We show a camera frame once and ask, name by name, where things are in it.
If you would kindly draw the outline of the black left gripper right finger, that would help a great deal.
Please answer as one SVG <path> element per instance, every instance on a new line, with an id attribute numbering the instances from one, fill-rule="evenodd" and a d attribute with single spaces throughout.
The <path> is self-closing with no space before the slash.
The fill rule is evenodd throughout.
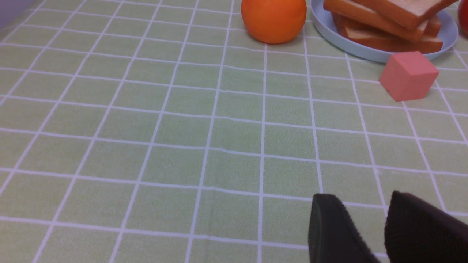
<path id="1" fill-rule="evenodd" d="M 392 263 L 466 263 L 468 226 L 411 193 L 395 190 L 384 245 Z"/>

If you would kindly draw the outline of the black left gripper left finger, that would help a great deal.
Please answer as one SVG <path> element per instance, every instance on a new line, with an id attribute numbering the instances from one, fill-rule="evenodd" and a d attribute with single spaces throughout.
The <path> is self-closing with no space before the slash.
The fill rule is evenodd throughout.
<path id="1" fill-rule="evenodd" d="M 378 263 L 346 207 L 333 194 L 313 196 L 309 222 L 311 263 Z"/>

